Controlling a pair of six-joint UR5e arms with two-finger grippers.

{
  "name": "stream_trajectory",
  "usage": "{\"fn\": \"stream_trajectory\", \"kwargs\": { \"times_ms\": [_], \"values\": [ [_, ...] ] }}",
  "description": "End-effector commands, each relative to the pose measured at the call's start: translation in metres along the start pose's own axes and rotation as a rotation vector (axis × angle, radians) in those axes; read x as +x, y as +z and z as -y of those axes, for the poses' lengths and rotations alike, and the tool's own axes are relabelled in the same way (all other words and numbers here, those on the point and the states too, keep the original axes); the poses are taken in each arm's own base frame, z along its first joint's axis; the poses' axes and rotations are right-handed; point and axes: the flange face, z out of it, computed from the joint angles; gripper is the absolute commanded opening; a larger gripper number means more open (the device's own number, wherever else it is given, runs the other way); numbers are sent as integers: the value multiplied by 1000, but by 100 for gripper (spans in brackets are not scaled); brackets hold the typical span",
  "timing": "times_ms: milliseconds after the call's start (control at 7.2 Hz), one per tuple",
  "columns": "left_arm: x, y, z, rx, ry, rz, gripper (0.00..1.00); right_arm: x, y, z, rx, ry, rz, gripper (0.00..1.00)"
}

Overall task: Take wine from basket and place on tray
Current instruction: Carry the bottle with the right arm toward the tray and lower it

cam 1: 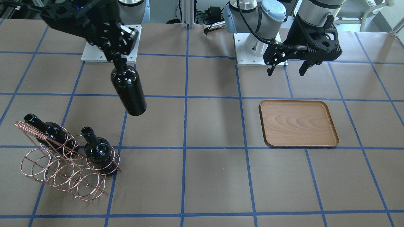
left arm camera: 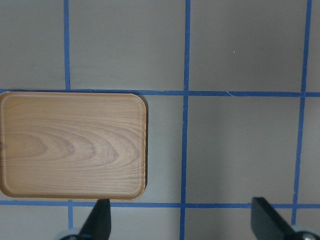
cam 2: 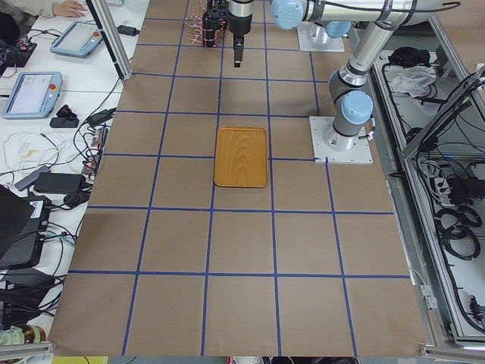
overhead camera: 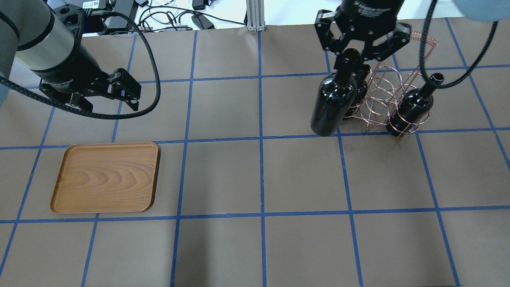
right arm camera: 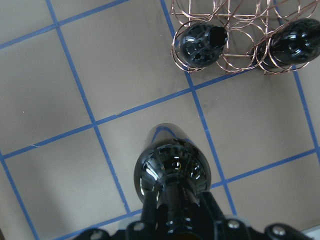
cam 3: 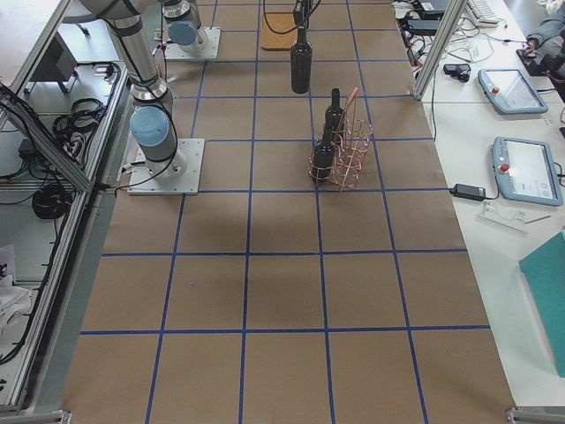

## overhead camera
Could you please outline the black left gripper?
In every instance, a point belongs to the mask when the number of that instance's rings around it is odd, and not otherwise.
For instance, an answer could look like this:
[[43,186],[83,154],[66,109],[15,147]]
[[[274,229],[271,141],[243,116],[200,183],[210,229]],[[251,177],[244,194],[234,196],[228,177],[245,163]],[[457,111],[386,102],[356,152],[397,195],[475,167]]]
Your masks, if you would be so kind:
[[40,70],[39,77],[39,89],[44,88],[46,96],[84,112],[93,112],[86,98],[94,96],[120,100],[133,111],[139,110],[141,85],[124,68],[110,74],[102,71],[86,48],[74,48],[56,67]]

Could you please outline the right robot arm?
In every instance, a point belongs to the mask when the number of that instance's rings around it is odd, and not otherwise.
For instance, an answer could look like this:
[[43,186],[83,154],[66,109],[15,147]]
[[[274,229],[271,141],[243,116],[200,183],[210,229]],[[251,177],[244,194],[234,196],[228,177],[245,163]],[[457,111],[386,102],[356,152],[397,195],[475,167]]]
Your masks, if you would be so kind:
[[[463,15],[492,22],[486,43],[473,63],[479,65],[495,35],[499,20],[509,18],[508,0],[456,0]],[[343,0],[335,11],[319,10],[314,27],[321,47],[337,55],[352,41],[363,42],[361,60],[383,61],[410,42],[412,26],[397,22],[402,0]]]

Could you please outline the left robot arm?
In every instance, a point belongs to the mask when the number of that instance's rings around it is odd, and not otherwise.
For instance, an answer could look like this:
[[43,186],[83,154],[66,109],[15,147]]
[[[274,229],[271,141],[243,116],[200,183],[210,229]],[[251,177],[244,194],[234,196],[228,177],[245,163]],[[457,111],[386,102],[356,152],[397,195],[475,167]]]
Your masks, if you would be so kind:
[[51,8],[44,0],[2,0],[2,76],[13,60],[40,78],[53,103],[92,112],[89,97],[126,102],[138,111],[141,85],[123,68],[106,73],[82,45],[83,34],[106,30],[93,1]]

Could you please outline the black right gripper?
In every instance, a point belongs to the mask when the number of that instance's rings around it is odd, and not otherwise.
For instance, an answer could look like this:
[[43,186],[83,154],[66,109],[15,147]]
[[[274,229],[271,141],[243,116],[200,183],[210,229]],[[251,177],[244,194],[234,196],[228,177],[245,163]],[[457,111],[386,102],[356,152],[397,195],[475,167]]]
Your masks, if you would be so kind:
[[[324,51],[336,55],[339,68],[344,49],[352,40],[364,42],[361,63],[381,62],[410,42],[412,26],[397,22],[402,0],[343,0],[336,11],[319,10],[314,27]],[[340,32],[331,31],[335,24]]]

